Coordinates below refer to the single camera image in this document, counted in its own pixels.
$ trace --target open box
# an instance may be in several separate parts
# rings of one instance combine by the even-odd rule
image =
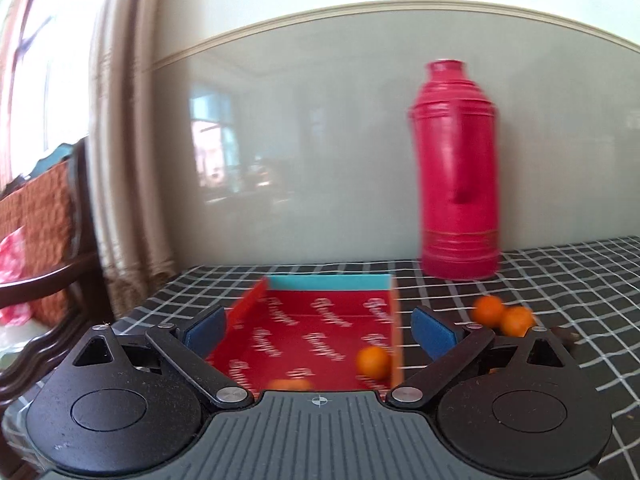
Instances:
[[[255,395],[271,380],[305,378],[315,391],[377,390],[402,382],[402,333],[391,274],[266,276],[226,316],[207,361]],[[359,375],[356,354],[392,355],[386,381]]]

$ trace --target orange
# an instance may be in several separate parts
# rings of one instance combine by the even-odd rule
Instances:
[[[474,301],[471,319],[489,328],[497,328],[506,310],[504,303],[497,296],[480,296]]]
[[[522,337],[536,324],[531,309],[526,306],[512,306],[502,316],[500,331],[504,335]]]
[[[356,355],[356,368],[361,375],[381,381],[391,374],[391,355],[379,346],[364,347]]]
[[[285,390],[288,392],[308,392],[313,389],[306,379],[274,379],[267,384],[268,390]]]

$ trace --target pink cloth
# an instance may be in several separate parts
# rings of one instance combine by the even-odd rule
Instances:
[[[22,277],[24,266],[24,235],[20,227],[0,242],[0,283],[19,280]],[[28,303],[0,309],[0,325],[24,325],[30,319],[31,309]]]

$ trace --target wall molding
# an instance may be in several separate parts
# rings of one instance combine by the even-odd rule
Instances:
[[[216,36],[207,38],[190,48],[186,48],[179,52],[175,52],[170,56],[163,57],[153,63],[152,69],[157,70],[163,66],[167,66],[186,57],[193,56],[194,54],[198,54],[199,52],[210,49],[214,46],[228,43],[229,41],[239,40],[247,36],[252,36],[253,34],[259,34],[260,32],[273,30],[275,28],[289,27],[289,25],[312,22],[315,20],[324,20],[326,18],[336,18],[337,16],[350,16],[352,14],[366,14],[369,12],[389,12],[391,10],[453,10],[463,12],[484,12],[488,14],[499,14],[501,16],[511,16],[513,18],[523,18],[526,20],[549,23],[551,25],[584,32],[591,36],[601,38],[602,40],[618,44],[619,46],[628,48],[629,50],[633,50],[640,54],[640,45],[635,44],[632,41],[616,36],[606,30],[587,25],[586,23],[538,10],[462,0],[387,0],[305,10],[303,12],[296,12],[294,14],[287,14],[285,16],[272,18],[263,22],[252,23],[245,27],[235,28],[234,30],[224,32],[223,34],[217,34]]]

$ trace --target grid pattern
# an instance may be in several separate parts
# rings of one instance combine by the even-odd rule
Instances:
[[[614,238],[503,254],[490,280],[448,282],[423,276],[415,260],[292,266],[194,267],[169,282],[129,317],[117,333],[135,334],[161,322],[191,319],[212,304],[229,308],[265,274],[387,273],[396,276],[401,301],[404,373],[428,364],[410,331],[419,304],[452,322],[469,321],[480,294],[533,309],[540,325],[579,334],[574,357],[610,409],[613,436],[598,466],[604,479],[640,480],[640,237]],[[24,437],[24,413],[43,383],[14,402],[2,430],[27,460],[42,466]]]

